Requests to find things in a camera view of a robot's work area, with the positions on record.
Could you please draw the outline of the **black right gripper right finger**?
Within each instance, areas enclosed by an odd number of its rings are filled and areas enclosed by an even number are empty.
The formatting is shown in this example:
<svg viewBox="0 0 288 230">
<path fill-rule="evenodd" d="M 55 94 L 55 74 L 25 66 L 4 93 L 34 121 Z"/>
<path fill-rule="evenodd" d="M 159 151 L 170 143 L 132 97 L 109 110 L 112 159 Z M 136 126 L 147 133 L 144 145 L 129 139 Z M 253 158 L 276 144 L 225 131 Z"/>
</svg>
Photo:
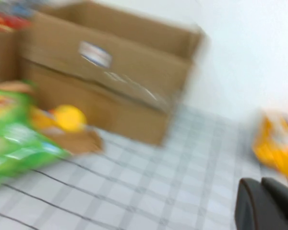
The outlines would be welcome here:
<svg viewBox="0 0 288 230">
<path fill-rule="evenodd" d="M 288 187 L 270 177 L 263 177 L 261 184 L 288 220 Z"/>
</svg>

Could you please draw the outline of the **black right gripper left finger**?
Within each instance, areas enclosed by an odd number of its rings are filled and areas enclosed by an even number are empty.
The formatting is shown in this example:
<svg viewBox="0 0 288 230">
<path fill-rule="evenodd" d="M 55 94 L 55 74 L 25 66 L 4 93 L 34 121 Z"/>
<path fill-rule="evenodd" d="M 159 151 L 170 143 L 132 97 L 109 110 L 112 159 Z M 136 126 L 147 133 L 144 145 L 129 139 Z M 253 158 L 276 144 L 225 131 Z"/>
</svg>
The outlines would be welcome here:
<svg viewBox="0 0 288 230">
<path fill-rule="evenodd" d="M 238 230 L 288 230 L 288 220 L 261 181 L 242 178 L 235 206 Z"/>
</svg>

